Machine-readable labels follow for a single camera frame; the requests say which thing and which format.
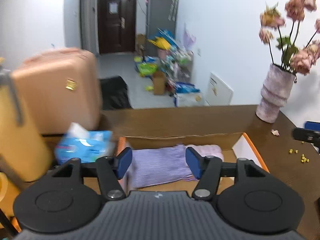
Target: tiled floor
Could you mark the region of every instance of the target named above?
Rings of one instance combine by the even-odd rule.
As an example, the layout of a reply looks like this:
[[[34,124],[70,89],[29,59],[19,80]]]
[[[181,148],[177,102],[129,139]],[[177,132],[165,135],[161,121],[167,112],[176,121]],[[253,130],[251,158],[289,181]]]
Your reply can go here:
[[[129,100],[133,108],[174,107],[168,95],[154,96],[145,90],[152,85],[149,78],[142,78],[134,69],[133,54],[106,54],[98,56],[99,78],[121,76],[129,88]]]

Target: wooden table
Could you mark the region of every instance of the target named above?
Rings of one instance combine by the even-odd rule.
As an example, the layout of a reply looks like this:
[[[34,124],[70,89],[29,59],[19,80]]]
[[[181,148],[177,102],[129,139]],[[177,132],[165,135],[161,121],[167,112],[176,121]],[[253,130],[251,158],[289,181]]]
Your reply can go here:
[[[271,174],[302,196],[305,212],[298,232],[307,239],[320,239],[317,199],[320,197],[320,156],[311,144],[295,141],[295,125],[282,113],[274,124],[255,115],[256,106],[156,108],[103,111],[101,130],[119,136],[176,136],[246,132]],[[278,130],[274,136],[271,129]],[[299,150],[289,154],[289,149]],[[310,159],[301,163],[301,155]]]

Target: black bag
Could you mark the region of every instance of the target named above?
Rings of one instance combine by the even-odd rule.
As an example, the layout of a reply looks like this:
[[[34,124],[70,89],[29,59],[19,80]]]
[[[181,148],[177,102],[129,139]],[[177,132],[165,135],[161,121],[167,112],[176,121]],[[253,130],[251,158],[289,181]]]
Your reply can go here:
[[[128,97],[128,86],[122,77],[101,79],[100,84],[103,110],[132,108]]]

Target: blue gripper pad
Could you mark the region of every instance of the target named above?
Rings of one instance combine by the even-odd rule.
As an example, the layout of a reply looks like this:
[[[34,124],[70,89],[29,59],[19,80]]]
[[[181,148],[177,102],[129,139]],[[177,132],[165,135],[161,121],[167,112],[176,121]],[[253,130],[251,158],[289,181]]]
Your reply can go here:
[[[195,155],[198,154],[192,147],[188,147],[186,149],[186,162],[196,179],[201,179],[203,170],[201,169],[201,156],[199,155],[198,157]]]
[[[118,167],[116,169],[117,179],[122,179],[132,162],[132,149],[125,148],[118,156]]]
[[[320,131],[320,122],[310,122],[304,123],[304,128],[307,130]]]

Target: refrigerator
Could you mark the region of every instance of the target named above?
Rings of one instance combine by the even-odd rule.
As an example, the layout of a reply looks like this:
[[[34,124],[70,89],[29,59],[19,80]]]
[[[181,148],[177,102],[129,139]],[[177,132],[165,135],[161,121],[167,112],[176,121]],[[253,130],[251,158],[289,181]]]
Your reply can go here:
[[[172,18],[169,20],[171,7],[172,0],[148,0],[146,15],[147,39],[154,39],[155,35],[158,33],[158,28],[162,30],[169,30],[175,36],[177,16],[175,17],[175,20]],[[148,41],[146,43],[145,55],[158,55],[156,46]]]

